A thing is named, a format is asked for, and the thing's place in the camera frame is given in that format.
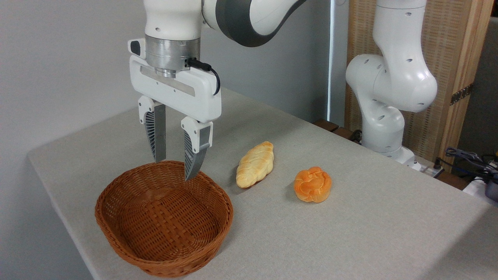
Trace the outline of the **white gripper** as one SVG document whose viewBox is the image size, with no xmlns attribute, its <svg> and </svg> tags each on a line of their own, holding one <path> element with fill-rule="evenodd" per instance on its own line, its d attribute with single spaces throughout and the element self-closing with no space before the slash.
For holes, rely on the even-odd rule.
<svg viewBox="0 0 498 280">
<path fill-rule="evenodd" d="M 131 55 L 130 80 L 139 98 L 139 120 L 144 125 L 156 163 L 165 160 L 166 106 L 181 112 L 184 131 L 184 174 L 188 181 L 198 174 L 207 149 L 213 142 L 213 123 L 222 113 L 221 93 L 214 94 L 217 79 L 199 69 L 176 73 L 175 78 L 156 74 L 153 67 Z"/>
</svg>

